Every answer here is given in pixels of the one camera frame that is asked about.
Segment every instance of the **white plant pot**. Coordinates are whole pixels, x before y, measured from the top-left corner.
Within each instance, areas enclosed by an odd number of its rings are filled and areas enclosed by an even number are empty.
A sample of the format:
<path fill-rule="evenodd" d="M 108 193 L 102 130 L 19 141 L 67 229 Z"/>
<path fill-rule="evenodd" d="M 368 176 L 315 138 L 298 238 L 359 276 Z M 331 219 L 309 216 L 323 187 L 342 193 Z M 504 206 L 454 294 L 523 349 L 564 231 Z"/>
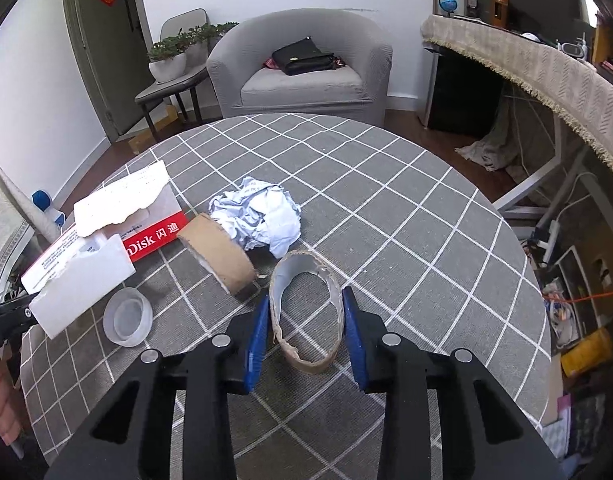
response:
<path fill-rule="evenodd" d="M 206 62 L 206 42 L 194 43 L 187 48 L 187 68 L 198 66 Z"/>
<path fill-rule="evenodd" d="M 177 54 L 170 59 L 162 59 L 148 64 L 148 68 L 158 83 L 168 83 L 184 74 L 187 65 L 186 53 Z"/>

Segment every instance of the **torn paper box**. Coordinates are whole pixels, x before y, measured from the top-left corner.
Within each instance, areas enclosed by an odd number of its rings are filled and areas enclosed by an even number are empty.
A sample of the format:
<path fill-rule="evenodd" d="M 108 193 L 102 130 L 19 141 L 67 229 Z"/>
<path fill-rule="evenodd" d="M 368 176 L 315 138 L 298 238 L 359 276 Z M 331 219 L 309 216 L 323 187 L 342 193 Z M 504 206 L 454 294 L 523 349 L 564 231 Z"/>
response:
<path fill-rule="evenodd" d="M 161 160 L 80 200 L 74 215 L 80 237 L 119 234 L 132 262 L 172 242 L 188 223 Z"/>
<path fill-rule="evenodd" d="M 29 307 L 54 338 L 135 272 L 120 236 L 81 238 L 71 226 L 24 273 L 22 285 L 39 292 Z"/>

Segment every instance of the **metal screw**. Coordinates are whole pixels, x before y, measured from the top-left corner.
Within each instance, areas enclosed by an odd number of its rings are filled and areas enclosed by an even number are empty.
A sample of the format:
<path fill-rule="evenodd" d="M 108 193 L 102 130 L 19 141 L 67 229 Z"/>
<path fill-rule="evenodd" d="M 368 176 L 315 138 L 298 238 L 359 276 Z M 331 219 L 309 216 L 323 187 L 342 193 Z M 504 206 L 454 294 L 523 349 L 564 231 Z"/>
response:
<path fill-rule="evenodd" d="M 155 363 L 158 357 L 159 357 L 159 354 L 157 353 L 157 350 L 153 350 L 153 349 L 144 350 L 142 354 L 140 355 L 140 359 L 142 360 L 142 363 L 147 363 L 147 364 Z"/>
<path fill-rule="evenodd" d="M 387 346 L 398 346 L 401 343 L 401 337 L 389 332 L 382 336 L 382 343 Z"/>
<path fill-rule="evenodd" d="M 455 352 L 455 358 L 461 363 L 470 363 L 473 360 L 473 354 L 467 349 L 461 348 Z"/>
<path fill-rule="evenodd" d="M 211 343 L 213 343 L 213 346 L 222 348 L 231 344 L 231 338 L 226 334 L 218 334 L 211 340 Z"/>

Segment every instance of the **black cabinet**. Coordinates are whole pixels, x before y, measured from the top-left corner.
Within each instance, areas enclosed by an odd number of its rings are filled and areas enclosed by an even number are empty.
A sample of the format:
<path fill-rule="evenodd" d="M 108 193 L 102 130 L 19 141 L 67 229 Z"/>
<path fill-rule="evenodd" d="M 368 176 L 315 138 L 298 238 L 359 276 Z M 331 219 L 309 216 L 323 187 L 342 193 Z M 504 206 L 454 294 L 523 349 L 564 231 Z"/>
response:
<path fill-rule="evenodd" d="M 422 124 L 478 139 L 488 134 L 496 118 L 503 77 L 448 48 L 427 48 L 424 56 L 424 63 L 431 67 Z"/>

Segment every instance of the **white cable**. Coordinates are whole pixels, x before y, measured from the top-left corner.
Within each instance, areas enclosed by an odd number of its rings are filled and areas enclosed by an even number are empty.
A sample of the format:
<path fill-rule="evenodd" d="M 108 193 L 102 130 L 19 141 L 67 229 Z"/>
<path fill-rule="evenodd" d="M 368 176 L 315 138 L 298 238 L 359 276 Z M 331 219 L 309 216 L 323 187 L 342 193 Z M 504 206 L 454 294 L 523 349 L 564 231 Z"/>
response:
<path fill-rule="evenodd" d="M 564 201 L 564 203 L 568 203 L 568 201 L 571 199 L 571 197 L 573 196 L 573 192 L 575 191 L 575 186 L 577 186 L 577 181 L 579 180 L 581 176 L 584 176 L 584 175 L 590 175 L 593 178 L 595 178 L 595 180 L 597 180 L 597 176 L 595 176 L 595 174 L 591 173 L 590 171 L 584 171 L 583 173 L 580 173 L 577 177 L 575 177 L 575 181 L 573 182 L 573 187 L 571 187 L 571 192 L 566 197 L 566 200 Z"/>
<path fill-rule="evenodd" d="M 570 204 L 568 204 L 568 205 L 567 205 L 567 206 L 566 206 L 564 209 L 562 209 L 562 210 L 560 211 L 560 214 L 558 214 L 558 215 L 557 215 L 557 218 L 555 219 L 555 221 L 556 221 L 556 222 L 559 222 L 559 221 L 560 221 L 561 214 L 562 214 L 562 213 L 564 213 L 564 211 L 566 211 L 566 210 L 567 210 L 568 208 L 570 208 L 570 207 L 573 207 L 573 206 L 574 206 L 574 205 L 576 205 L 576 204 L 579 204 L 580 202 L 582 202 L 582 200 L 586 200 L 586 199 L 587 199 L 589 196 L 590 196 L 590 193 L 589 193 L 589 194 L 587 194 L 587 195 L 584 195 L 582 198 L 580 198 L 580 199 L 576 200 L 575 202 L 571 202 Z"/>
<path fill-rule="evenodd" d="M 515 119 L 515 134 L 517 136 L 517 143 L 519 145 L 519 160 L 520 160 L 520 163 L 522 164 L 522 168 L 524 168 L 524 171 L 526 172 L 526 176 L 528 178 L 528 177 L 531 176 L 531 174 L 526 169 L 526 165 L 524 164 L 524 149 L 522 147 L 522 140 L 521 140 L 521 138 L 519 136 L 519 121 L 517 120 L 517 113 L 515 113 L 515 85 L 511 86 L 511 91 L 513 92 L 513 100 L 511 101 L 511 104 L 512 104 L 512 107 L 513 107 L 513 118 Z M 537 193 L 539 193 L 540 195 L 542 195 L 544 197 L 544 199 L 548 203 L 552 202 L 552 200 L 550 198 L 548 198 L 542 191 L 540 191 L 539 188 L 535 188 L 535 191 Z"/>

